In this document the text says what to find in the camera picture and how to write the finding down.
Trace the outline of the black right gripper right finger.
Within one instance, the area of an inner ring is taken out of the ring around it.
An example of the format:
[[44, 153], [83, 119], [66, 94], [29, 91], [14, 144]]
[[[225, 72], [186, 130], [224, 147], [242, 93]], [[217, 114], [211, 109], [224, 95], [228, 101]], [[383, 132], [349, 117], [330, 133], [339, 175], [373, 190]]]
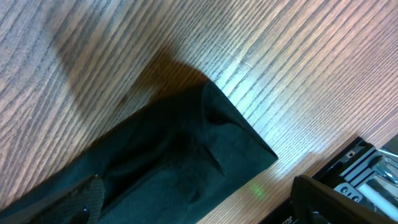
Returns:
[[395, 223], [307, 175], [294, 178], [290, 199], [299, 223], [314, 224], [313, 212], [330, 223]]

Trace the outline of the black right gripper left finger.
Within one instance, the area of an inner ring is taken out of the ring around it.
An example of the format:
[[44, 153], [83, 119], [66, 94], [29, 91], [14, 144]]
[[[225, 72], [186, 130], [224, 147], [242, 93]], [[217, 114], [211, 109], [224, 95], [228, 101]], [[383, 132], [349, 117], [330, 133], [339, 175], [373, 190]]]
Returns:
[[96, 223], [105, 195], [96, 175], [74, 184], [47, 182], [1, 211], [1, 224]]

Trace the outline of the black t-shirt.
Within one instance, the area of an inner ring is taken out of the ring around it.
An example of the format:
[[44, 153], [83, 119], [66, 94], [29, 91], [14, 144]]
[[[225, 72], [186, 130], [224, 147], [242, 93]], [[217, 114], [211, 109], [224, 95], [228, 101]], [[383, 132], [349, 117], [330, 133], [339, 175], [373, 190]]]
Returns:
[[195, 223], [276, 160], [207, 81], [144, 107], [31, 191], [96, 175], [96, 223]]

